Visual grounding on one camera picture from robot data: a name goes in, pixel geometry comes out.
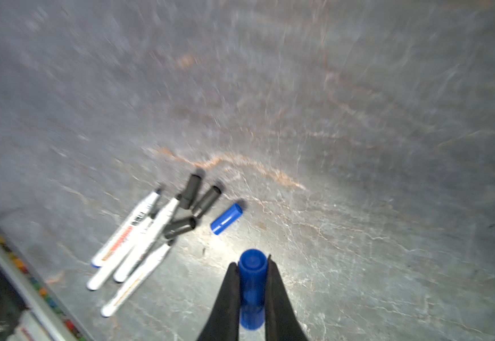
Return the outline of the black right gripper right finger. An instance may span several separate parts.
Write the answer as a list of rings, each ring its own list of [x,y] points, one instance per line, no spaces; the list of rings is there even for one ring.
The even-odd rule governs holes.
[[[271,256],[267,259],[264,314],[266,341],[308,340],[292,308],[278,266]]]

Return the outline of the blue pen cap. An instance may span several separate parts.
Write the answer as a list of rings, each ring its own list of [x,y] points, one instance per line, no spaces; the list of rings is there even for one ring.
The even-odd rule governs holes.
[[[258,249],[242,253],[238,262],[240,272],[240,325],[256,330],[264,323],[264,297],[268,261]]]
[[[215,235],[221,234],[242,215],[243,209],[238,203],[231,205],[210,224],[211,232]]]

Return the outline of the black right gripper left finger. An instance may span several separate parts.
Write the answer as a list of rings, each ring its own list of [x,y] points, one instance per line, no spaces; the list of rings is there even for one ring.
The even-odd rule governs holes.
[[[216,302],[198,341],[238,341],[240,325],[240,272],[238,265],[230,263]]]

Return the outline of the white marker blue end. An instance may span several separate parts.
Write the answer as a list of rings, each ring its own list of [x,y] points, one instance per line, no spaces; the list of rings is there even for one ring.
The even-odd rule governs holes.
[[[135,227],[152,211],[161,196],[161,189],[157,188],[142,199],[128,214],[123,223],[112,234],[108,241],[96,252],[91,259],[95,268],[102,267],[105,262],[124,244]]]

